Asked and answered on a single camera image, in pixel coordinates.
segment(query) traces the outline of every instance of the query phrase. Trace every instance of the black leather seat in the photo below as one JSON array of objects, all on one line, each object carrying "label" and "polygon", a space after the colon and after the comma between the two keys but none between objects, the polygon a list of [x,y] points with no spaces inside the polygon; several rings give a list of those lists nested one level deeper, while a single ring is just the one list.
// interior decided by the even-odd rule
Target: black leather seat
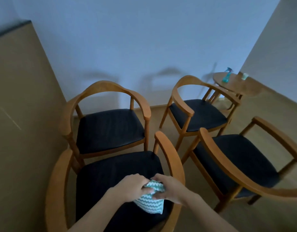
[{"label": "black leather seat", "polygon": [[[227,118],[209,102],[201,99],[186,100],[184,102],[195,112],[186,132],[198,131],[201,127],[211,129],[227,123]],[[178,108],[175,103],[170,105],[169,109],[180,128],[183,128],[187,114]]]},{"label": "black leather seat", "polygon": [[[269,160],[244,136],[239,134],[213,137],[214,142],[227,158],[251,180],[264,187],[273,187],[279,176]],[[201,142],[194,153],[211,176],[217,187],[225,195],[238,184],[215,163]],[[237,198],[248,197],[255,193],[243,188]]]},{"label": "black leather seat", "polygon": [[[110,187],[114,187],[126,175],[136,173],[148,179],[156,173],[163,174],[158,156],[151,151],[134,152],[84,166],[76,182],[76,220],[89,211]],[[165,220],[172,207],[173,203],[165,200],[163,214],[149,214],[133,202],[124,203],[105,231],[148,231]]]},{"label": "black leather seat", "polygon": [[84,116],[76,140],[80,154],[125,146],[144,138],[144,128],[130,109],[116,109]]}]

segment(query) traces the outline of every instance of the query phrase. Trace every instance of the microfiber towel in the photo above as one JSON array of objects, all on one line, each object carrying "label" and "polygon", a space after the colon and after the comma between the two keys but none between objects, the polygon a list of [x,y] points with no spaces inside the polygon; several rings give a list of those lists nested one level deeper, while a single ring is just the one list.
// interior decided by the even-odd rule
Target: microfiber towel
[{"label": "microfiber towel", "polygon": [[154,192],[142,195],[139,199],[134,200],[135,204],[142,208],[144,211],[150,214],[160,213],[164,210],[164,200],[163,199],[152,199],[152,196],[156,192],[165,192],[165,187],[162,183],[150,180],[149,183],[144,185],[144,187],[151,187]]}]

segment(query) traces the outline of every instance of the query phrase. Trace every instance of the chair armrest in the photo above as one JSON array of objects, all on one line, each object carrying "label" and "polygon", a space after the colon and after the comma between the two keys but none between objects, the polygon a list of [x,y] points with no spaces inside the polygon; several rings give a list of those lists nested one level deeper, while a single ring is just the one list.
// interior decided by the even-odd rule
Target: chair armrest
[{"label": "chair armrest", "polygon": [[[155,139],[158,142],[160,148],[162,149],[162,152],[166,157],[168,167],[170,170],[170,175],[178,179],[183,185],[185,185],[184,169],[183,169],[180,157],[178,156],[178,153],[175,150],[173,144],[166,137],[166,135],[164,135],[160,131],[157,131],[155,133]],[[181,211],[181,207],[182,207],[181,205],[176,203],[173,205],[172,211],[165,225],[163,226],[161,232],[172,232],[174,230],[178,220],[178,216]]]},{"label": "chair armrest", "polygon": [[45,198],[45,221],[48,232],[68,230],[65,210],[65,191],[69,176],[72,150],[65,150],[52,171]]},{"label": "chair armrest", "polygon": [[210,89],[213,89],[213,90],[219,92],[220,94],[224,95],[226,98],[228,98],[235,105],[238,105],[241,103],[239,98],[234,93],[232,93],[220,86],[211,85],[211,84],[207,84],[206,86],[209,87]]},{"label": "chair armrest", "polygon": [[185,102],[184,100],[181,98],[181,96],[178,93],[178,88],[174,87],[171,93],[171,97],[174,101],[174,103],[184,112],[186,113],[188,116],[193,116],[194,115],[194,110],[191,109]]},{"label": "chair armrest", "polygon": [[65,107],[63,108],[60,123],[59,123],[59,130],[61,132],[61,135],[68,136],[72,132],[72,118],[73,118],[73,112],[75,110],[75,107],[81,100],[81,95],[79,94],[73,99],[69,100]]},{"label": "chair armrest", "polygon": [[267,188],[252,181],[224,155],[205,128],[200,128],[200,139],[216,164],[239,185],[262,196],[297,198],[297,189]]},{"label": "chair armrest", "polygon": [[297,143],[295,143],[289,136],[282,131],[278,130],[274,125],[268,121],[255,116],[252,119],[252,123],[261,127],[264,131],[274,137],[297,161]]},{"label": "chair armrest", "polygon": [[148,121],[151,118],[151,108],[147,100],[139,93],[133,90],[127,90],[130,96],[139,104],[143,113],[143,119]]}]

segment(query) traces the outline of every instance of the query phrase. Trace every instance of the chair frame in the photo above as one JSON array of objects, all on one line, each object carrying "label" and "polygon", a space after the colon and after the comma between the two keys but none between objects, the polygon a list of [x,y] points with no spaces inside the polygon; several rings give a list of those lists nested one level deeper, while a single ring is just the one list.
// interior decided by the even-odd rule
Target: chair frame
[{"label": "chair frame", "polygon": [[[155,154],[157,154],[159,146],[166,157],[170,175],[185,185],[184,169],[174,146],[162,132],[157,131],[153,149]],[[74,158],[74,152],[71,149],[65,150],[52,171],[45,199],[45,221],[48,232],[66,232],[69,229],[66,214],[66,186],[70,168],[71,166],[73,169],[75,167],[73,165]],[[77,174],[80,169],[81,166],[78,164],[74,169],[75,173]],[[172,232],[174,230],[181,207],[180,204],[175,203],[173,205],[161,232]]]},{"label": "chair frame", "polygon": [[[143,119],[145,120],[144,138],[142,140],[136,141],[131,144],[127,144],[122,147],[105,150],[105,151],[100,151],[100,152],[80,154],[80,151],[76,145],[76,142],[73,139],[72,121],[73,121],[74,110],[76,110],[79,119],[83,118],[84,115],[81,112],[81,109],[80,109],[78,103],[90,95],[93,95],[96,93],[101,93],[101,92],[109,92],[109,91],[121,92],[121,93],[126,93],[126,94],[130,95],[130,97],[131,97],[130,98],[130,109],[131,110],[134,109],[134,101],[136,101],[139,104],[140,109],[143,114]],[[147,151],[148,146],[149,146],[149,121],[150,121],[150,119],[151,119],[151,108],[150,108],[150,105],[147,102],[147,100],[142,95],[140,95],[139,93],[137,93],[133,90],[126,89],[112,81],[102,80],[102,81],[97,81],[97,82],[93,83],[91,86],[89,86],[87,89],[85,89],[81,94],[77,95],[76,97],[74,97],[73,99],[71,99],[67,102],[67,104],[65,105],[65,108],[63,110],[63,113],[62,113],[59,129],[60,129],[62,136],[69,143],[70,148],[73,150],[74,156],[75,156],[77,162],[81,166],[84,166],[85,164],[84,164],[83,159],[115,153],[118,151],[122,151],[122,150],[125,150],[128,148],[140,145],[142,143],[144,143],[144,150]]]},{"label": "chair frame", "polygon": [[[288,164],[286,164],[279,172],[280,180],[282,180],[290,171],[292,171],[297,163],[297,144],[290,139],[286,134],[275,128],[269,122],[261,119],[260,117],[254,117],[250,124],[240,133],[244,136],[254,125],[258,125],[272,137],[274,137],[292,156],[292,159]],[[201,162],[198,160],[197,156],[193,152],[199,142],[202,142],[205,150],[213,158],[213,160],[218,164],[218,166],[236,183],[238,186],[232,189],[228,194],[223,195],[217,185],[214,183],[213,179],[210,177],[208,172],[205,170]],[[208,184],[212,187],[214,193],[219,198],[220,202],[215,207],[217,213],[225,209],[225,207],[235,199],[236,195],[242,190],[243,187],[248,190],[256,193],[257,195],[253,196],[248,204],[252,205],[255,203],[261,196],[269,196],[273,198],[297,198],[297,189],[273,189],[260,186],[259,184],[252,181],[247,177],[243,172],[241,172],[220,150],[216,145],[212,137],[209,135],[208,130],[205,128],[200,128],[197,137],[194,139],[193,143],[189,146],[188,150],[185,152],[184,156],[181,159],[182,164],[191,157],[197,168],[200,170],[202,175],[207,180]]]},{"label": "chair frame", "polygon": [[[165,113],[162,117],[162,121],[159,125],[159,128],[162,128],[162,125],[166,119],[166,116],[167,114],[169,114],[172,122],[174,123],[178,133],[179,133],[179,138],[178,138],[178,141],[175,145],[175,149],[178,150],[181,143],[182,143],[182,140],[184,137],[187,137],[187,136],[196,136],[198,134],[198,131],[194,131],[194,132],[186,132],[187,128],[188,128],[188,125],[189,125],[189,122],[192,118],[192,116],[195,114],[194,110],[191,109],[184,101],[183,99],[180,97],[179,93],[178,93],[178,88],[181,87],[181,86],[184,86],[184,85],[201,85],[201,86],[205,86],[205,87],[208,87],[208,91],[206,92],[206,94],[204,95],[204,97],[202,98],[203,101],[208,101],[210,104],[212,104],[216,98],[217,98],[217,94],[222,94],[224,95],[226,98],[228,98],[233,104],[234,104],[234,108],[231,110],[231,112],[228,114],[227,116],[227,122],[223,125],[220,125],[218,127],[215,127],[215,128],[212,128],[212,129],[209,129],[208,131],[209,132],[212,132],[212,131],[215,131],[215,130],[218,130],[220,129],[220,131],[218,132],[217,136],[221,135],[224,131],[224,129],[226,128],[226,126],[229,124],[229,122],[231,121],[231,117],[234,113],[234,111],[236,110],[236,108],[240,105],[241,101],[238,97],[236,97],[235,94],[219,87],[219,86],[215,86],[215,85],[212,85],[212,84],[208,84],[208,83],[205,83],[203,81],[201,81],[199,78],[195,77],[195,76],[192,76],[192,75],[186,75],[184,77],[182,77],[177,83],[176,85],[174,86],[173,90],[172,90],[172,93],[171,93],[171,97],[169,99],[169,102],[167,104],[167,107],[166,107],[166,110],[165,110]],[[209,98],[208,96],[210,95],[211,91],[212,90],[215,90],[215,92],[213,93],[213,95]],[[169,109],[170,105],[172,104],[172,102],[174,102],[184,113],[186,113],[188,115],[188,118],[187,120],[185,121],[184,125],[183,125],[183,128],[181,128],[179,126],[179,124],[177,123],[177,121],[175,120],[171,110]]]}]

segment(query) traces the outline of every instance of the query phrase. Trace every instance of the round wooden table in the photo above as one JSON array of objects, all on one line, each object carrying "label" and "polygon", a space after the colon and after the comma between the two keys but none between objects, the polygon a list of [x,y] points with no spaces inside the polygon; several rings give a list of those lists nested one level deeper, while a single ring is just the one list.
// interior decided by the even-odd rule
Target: round wooden table
[{"label": "round wooden table", "polygon": [[[241,99],[242,96],[256,96],[262,90],[262,84],[253,78],[248,77],[246,80],[242,80],[242,73],[230,75],[228,82],[223,82],[223,78],[227,75],[227,72],[218,72],[213,74],[214,82],[220,87],[227,89],[236,94],[236,96]],[[220,94],[218,92],[214,92],[212,97],[209,99],[212,102],[215,101]]]}]

